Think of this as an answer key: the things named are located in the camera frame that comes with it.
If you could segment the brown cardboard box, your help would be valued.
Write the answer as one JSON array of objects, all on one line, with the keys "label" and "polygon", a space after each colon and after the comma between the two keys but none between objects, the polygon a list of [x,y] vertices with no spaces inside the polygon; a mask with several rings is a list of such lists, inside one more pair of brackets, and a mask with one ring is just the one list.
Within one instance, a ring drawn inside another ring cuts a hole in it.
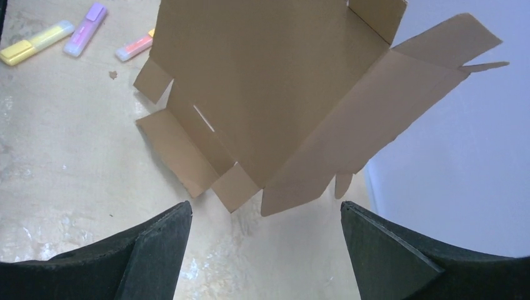
[{"label": "brown cardboard box", "polygon": [[270,216],[341,198],[383,147],[501,40],[461,13],[398,45],[406,1],[162,1],[134,86],[166,107],[137,120],[191,197]]}]

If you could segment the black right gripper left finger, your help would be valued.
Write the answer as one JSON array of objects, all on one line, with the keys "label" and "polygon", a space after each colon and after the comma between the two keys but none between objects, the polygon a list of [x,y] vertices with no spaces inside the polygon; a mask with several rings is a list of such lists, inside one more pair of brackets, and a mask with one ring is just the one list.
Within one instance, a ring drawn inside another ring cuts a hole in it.
[{"label": "black right gripper left finger", "polygon": [[151,219],[46,261],[1,263],[1,299],[173,299],[193,211]]}]

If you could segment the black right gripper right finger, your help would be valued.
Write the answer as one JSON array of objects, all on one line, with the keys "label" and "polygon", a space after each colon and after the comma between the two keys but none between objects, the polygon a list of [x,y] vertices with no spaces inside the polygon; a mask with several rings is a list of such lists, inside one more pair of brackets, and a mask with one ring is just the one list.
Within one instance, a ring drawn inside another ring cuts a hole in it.
[{"label": "black right gripper right finger", "polygon": [[361,299],[529,299],[529,258],[472,251],[341,204]]}]

